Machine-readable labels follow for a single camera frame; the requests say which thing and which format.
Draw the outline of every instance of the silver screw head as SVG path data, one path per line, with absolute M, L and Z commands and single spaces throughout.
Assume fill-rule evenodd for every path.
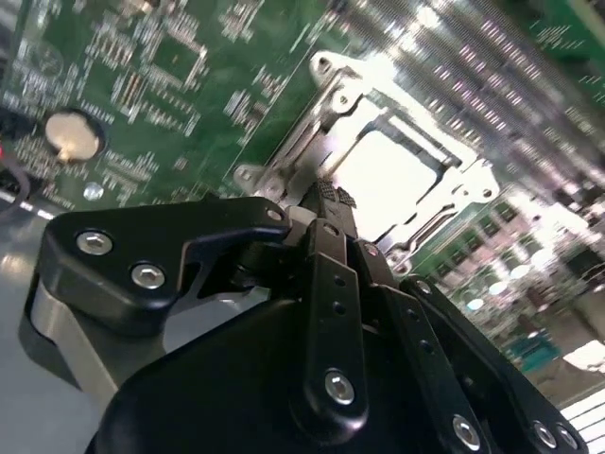
M 422 290 L 427 295 L 431 294 L 431 287 L 425 281 L 416 281 L 420 290 Z
M 275 210 L 267 210 L 267 216 L 269 216 L 273 220 L 282 220 L 284 218 L 284 215 L 278 213 Z
M 351 405 L 355 391 L 349 379 L 340 372 L 328 372 L 325 376 L 325 391 L 340 405 Z
M 87 201 L 98 201 L 104 193 L 105 189 L 99 183 L 86 183 L 83 196 Z
M 372 257 L 376 257 L 378 255 L 378 249 L 373 244 L 366 243 L 364 246 L 366 248 L 366 251 L 368 251 L 368 254 Z
M 155 288 L 161 287 L 166 280 L 162 270 L 149 264 L 137 265 L 134 267 L 132 269 L 131 277 L 132 282 L 137 286 L 148 290 L 154 290 Z
M 557 431 L 559 432 L 559 435 L 561 435 L 561 438 L 563 438 L 568 445 L 570 445 L 574 449 L 578 449 L 578 441 L 574 438 L 571 433 L 569 433 L 569 430 L 564 428 L 562 425 L 557 425 Z
M 551 449 L 557 447 L 557 440 L 555 439 L 555 436 L 540 421 L 534 421 L 533 431 L 536 433 L 536 436 L 540 439 L 542 443 L 544 443 Z
M 84 232 L 76 238 L 78 249 L 89 255 L 105 255 L 113 248 L 112 240 L 100 232 Z
M 468 422 L 464 416 L 459 414 L 454 415 L 452 420 L 452 426 L 454 427 L 454 433 L 472 451 L 478 451 L 481 447 L 481 439 L 476 429 Z

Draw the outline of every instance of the black metal bracket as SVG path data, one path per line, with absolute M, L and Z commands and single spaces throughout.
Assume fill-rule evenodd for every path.
M 48 292 L 68 306 L 118 333 L 151 336 L 182 295 L 188 260 L 210 270 L 229 248 L 279 241 L 288 229 L 281 208 L 261 198 L 70 213 L 48 223 L 37 271 Z M 102 236 L 82 238 L 86 233 Z M 80 241 L 91 242 L 88 252 Z M 109 242 L 107 253 L 99 241 Z M 144 288 L 132 278 L 145 264 L 162 274 L 159 287 Z
M 373 244 L 357 240 L 352 251 L 369 312 L 365 318 L 377 321 L 381 334 L 397 342 L 398 357 L 410 371 L 402 385 L 432 432 L 430 452 L 491 452 L 421 303 L 396 289 L 387 260 Z
M 336 226 L 315 220 L 307 241 L 302 383 L 291 405 L 308 435 L 336 445 L 353 438 L 368 418 L 357 275 L 346 265 L 346 236 Z
M 587 452 L 438 289 L 417 276 L 398 287 L 380 251 L 355 238 L 351 206 L 337 203 L 337 216 L 296 229 L 256 198 L 76 213 L 49 224 L 26 316 L 38 305 L 36 329 L 49 339 L 62 327 L 79 330 L 57 336 L 61 352 L 75 352 L 69 340 L 94 337 L 104 353 L 95 366 L 119 357 L 120 367 L 105 369 L 112 403 L 92 452 Z M 91 232 L 102 241 L 82 246 Z M 186 291 L 188 263 L 200 264 L 199 287 L 262 281 L 272 300 L 160 358 L 147 344 Z M 160 281 L 137 283 L 141 264 Z M 67 314 L 64 323 L 39 320 L 53 307 Z M 90 368 L 73 367 L 91 351 L 65 361 L 55 351 L 54 365 L 29 354 L 94 393 Z M 129 361 L 126 352 L 148 357 Z M 248 438 L 233 437 L 233 427 Z
M 498 446 L 518 453 L 587 452 L 574 427 L 438 288 L 410 276 L 400 289 L 425 307 L 458 381 Z

